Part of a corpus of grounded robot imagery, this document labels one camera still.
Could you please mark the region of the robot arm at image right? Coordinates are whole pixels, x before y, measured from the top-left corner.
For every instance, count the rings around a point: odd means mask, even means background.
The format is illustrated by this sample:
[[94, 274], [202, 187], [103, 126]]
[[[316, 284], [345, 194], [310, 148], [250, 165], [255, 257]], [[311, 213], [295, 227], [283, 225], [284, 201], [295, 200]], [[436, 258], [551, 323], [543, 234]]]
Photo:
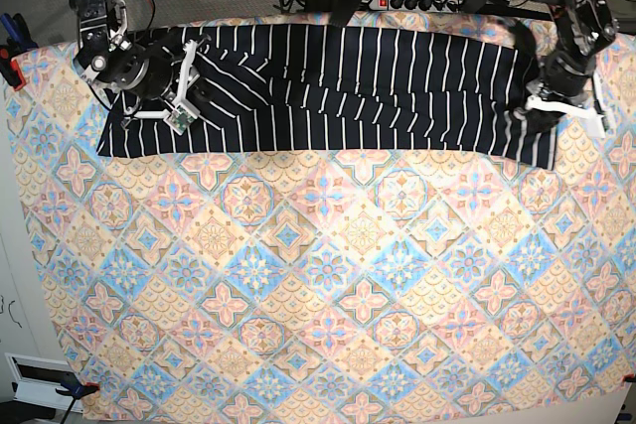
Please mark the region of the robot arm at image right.
[[539, 76], [527, 84], [529, 96], [514, 115], [530, 134], [550, 132], [568, 115], [602, 138], [616, 120], [602, 99], [596, 55], [615, 41], [616, 21], [606, 0], [544, 2], [556, 25], [556, 45], [538, 59]]

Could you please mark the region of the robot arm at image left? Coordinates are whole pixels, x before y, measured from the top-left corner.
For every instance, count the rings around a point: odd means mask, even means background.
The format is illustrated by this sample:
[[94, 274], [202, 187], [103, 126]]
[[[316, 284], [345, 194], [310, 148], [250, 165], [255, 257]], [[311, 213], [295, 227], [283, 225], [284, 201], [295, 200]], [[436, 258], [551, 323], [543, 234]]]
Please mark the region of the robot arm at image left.
[[191, 98], [200, 74], [195, 57], [205, 34], [166, 31], [130, 33], [125, 0], [70, 0], [78, 17], [74, 67], [92, 93], [109, 90], [131, 105], [105, 109], [124, 120], [163, 120], [174, 125], [201, 117]]

